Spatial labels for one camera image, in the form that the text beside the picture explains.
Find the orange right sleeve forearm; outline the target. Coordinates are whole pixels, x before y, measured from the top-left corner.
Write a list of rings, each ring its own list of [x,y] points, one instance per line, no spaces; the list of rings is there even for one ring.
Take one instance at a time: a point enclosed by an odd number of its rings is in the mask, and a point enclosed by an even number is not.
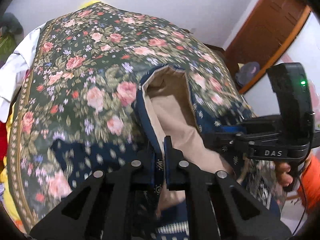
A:
[[[308,157],[308,166],[302,173],[301,184],[297,190],[308,215],[319,207],[319,187],[319,159],[311,153]]]

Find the person right hand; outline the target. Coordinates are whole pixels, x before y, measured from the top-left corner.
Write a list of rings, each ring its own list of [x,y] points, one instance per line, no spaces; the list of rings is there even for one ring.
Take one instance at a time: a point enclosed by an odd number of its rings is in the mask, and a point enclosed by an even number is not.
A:
[[[289,175],[290,170],[291,166],[288,163],[275,163],[277,182],[282,187],[287,187],[293,182],[293,177]]]

